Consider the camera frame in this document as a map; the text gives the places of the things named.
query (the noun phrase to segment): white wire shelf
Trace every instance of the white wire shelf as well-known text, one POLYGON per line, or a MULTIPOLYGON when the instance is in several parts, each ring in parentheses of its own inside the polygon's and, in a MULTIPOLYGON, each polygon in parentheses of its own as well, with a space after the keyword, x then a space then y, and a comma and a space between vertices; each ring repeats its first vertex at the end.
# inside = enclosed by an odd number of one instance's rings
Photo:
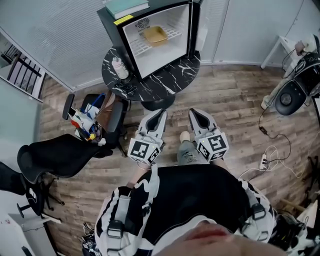
MULTIPOLYGON (((166 26, 160 26, 160 27, 164 30, 164 32, 168 36, 168 40, 182 35, 182 32, 180 32, 179 30, 173 27, 166 27, 166 26)), ((152 48, 152 46, 148 43, 148 41, 143 36, 140 36, 138 39, 130 42, 130 45, 131 45, 134 56, 138 56, 152 48)))

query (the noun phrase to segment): black marble table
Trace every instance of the black marble table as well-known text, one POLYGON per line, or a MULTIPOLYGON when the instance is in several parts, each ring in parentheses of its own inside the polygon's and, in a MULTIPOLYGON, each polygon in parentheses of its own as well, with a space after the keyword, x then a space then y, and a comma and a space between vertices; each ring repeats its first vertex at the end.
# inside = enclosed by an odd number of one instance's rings
POLYGON ((182 57, 139 81, 132 75, 129 87, 121 84, 111 62, 119 57, 116 49, 111 48, 102 63, 102 78, 114 94, 132 101, 139 101, 148 110, 166 109, 175 101, 175 94, 186 88, 197 76, 200 68, 200 53, 194 58, 182 57))

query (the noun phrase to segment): gray shorts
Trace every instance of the gray shorts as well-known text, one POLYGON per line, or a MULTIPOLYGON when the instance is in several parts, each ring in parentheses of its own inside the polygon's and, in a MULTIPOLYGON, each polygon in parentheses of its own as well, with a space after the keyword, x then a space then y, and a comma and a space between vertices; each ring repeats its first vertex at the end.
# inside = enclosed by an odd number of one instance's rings
POLYGON ((184 140, 179 146, 177 159, 178 166, 209 164, 203 155, 197 151, 195 145, 188 140, 184 140))

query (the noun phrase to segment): white bottle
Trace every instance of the white bottle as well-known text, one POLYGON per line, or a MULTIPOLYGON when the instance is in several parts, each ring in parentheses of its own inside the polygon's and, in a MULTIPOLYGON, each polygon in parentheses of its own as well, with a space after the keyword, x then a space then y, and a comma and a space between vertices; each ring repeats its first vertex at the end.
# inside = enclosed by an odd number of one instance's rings
POLYGON ((113 57, 112 66, 120 79, 126 79, 129 76, 129 72, 120 58, 113 57))

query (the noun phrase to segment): yellow container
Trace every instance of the yellow container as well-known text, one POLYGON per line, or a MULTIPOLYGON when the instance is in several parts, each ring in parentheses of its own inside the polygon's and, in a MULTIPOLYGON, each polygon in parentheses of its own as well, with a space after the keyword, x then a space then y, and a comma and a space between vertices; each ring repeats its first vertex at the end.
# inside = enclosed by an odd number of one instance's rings
POLYGON ((161 46, 168 42, 168 36, 160 26, 145 29, 143 35, 152 47, 161 46))

